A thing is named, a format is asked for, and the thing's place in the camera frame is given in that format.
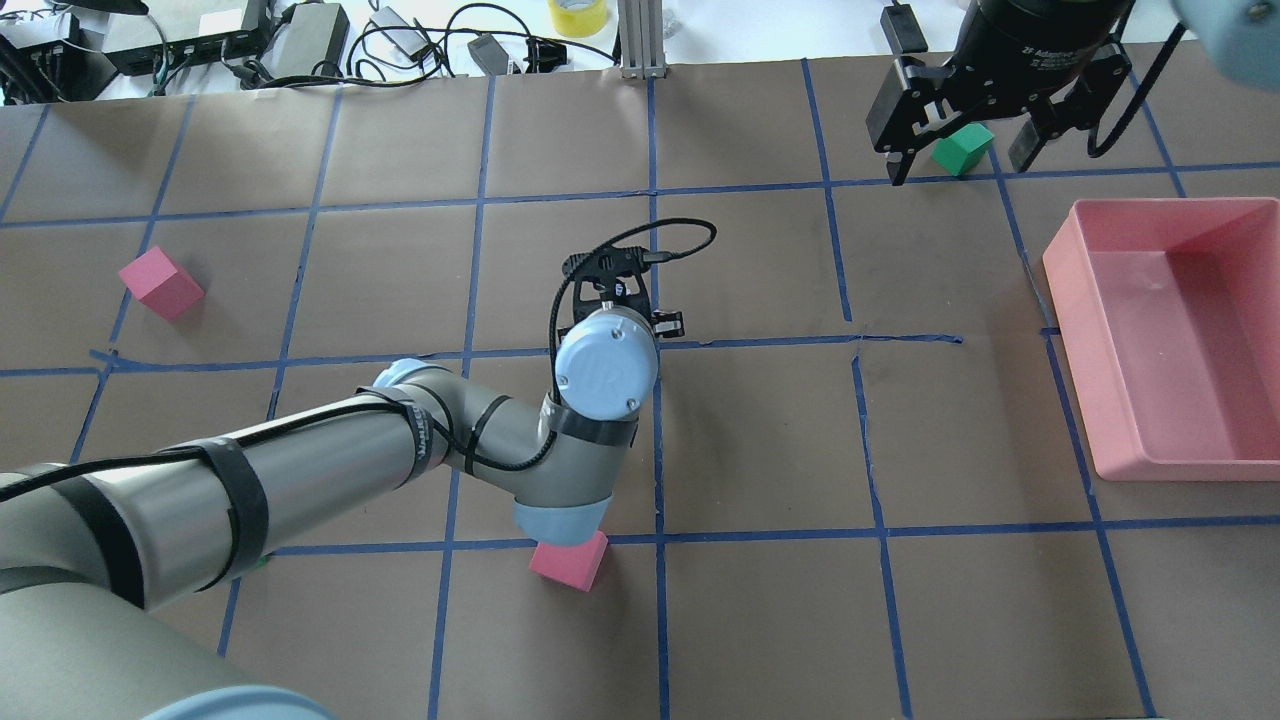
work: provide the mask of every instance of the pink bin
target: pink bin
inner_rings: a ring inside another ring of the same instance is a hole
[[[1280,480],[1280,200],[1080,200],[1044,251],[1108,480]]]

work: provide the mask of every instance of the green cube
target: green cube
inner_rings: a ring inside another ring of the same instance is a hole
[[[948,173],[960,177],[982,160],[982,154],[991,147],[995,137],[982,123],[969,123],[951,137],[936,142],[933,159]]]

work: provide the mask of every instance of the white floor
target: white floor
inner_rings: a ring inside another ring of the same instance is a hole
[[[960,20],[969,0],[909,0],[929,41],[931,50],[947,51],[955,47]],[[535,35],[554,36],[547,0],[497,0],[517,13]],[[287,0],[276,0],[283,8]],[[444,27],[449,15],[465,3],[457,0],[384,0],[406,19],[417,19],[424,27]],[[879,27],[881,9],[886,0],[794,0],[787,3],[764,0],[666,0],[668,29],[667,61],[676,63],[745,63],[754,60],[786,60],[795,58],[826,58],[840,55],[884,55],[888,45]],[[342,0],[351,19],[352,32],[348,46],[372,13],[366,0]],[[44,6],[41,0],[10,0],[6,10]],[[1138,0],[1125,40],[1153,42],[1164,40],[1175,22],[1169,0]],[[86,27],[93,19],[84,20]],[[515,20],[489,9],[471,9],[463,13],[454,27],[476,29],[518,29]],[[608,24],[584,42],[609,51],[617,28],[616,13],[611,10]],[[520,38],[500,38],[508,53],[524,56]],[[370,49],[385,56],[394,50],[380,37],[369,44]],[[591,53],[570,49],[571,69],[603,68],[608,61]],[[458,74],[479,74],[462,38],[452,42],[451,60]],[[411,73],[387,70],[389,77]],[[147,77],[119,77],[102,97],[133,97],[146,95],[151,81]],[[178,77],[170,86],[170,95],[187,92],[227,92],[237,90],[230,73],[218,65],[195,68]]]

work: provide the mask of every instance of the yellow tape roll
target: yellow tape roll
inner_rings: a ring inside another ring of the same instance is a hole
[[[604,0],[547,0],[556,32],[564,37],[586,37],[600,32],[609,18]]]

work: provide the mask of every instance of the white label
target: white label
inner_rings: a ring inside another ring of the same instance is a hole
[[[204,37],[206,35],[239,32],[242,29],[241,26],[243,19],[243,9],[232,8],[230,10],[205,13],[204,15],[200,15],[200,35]]]

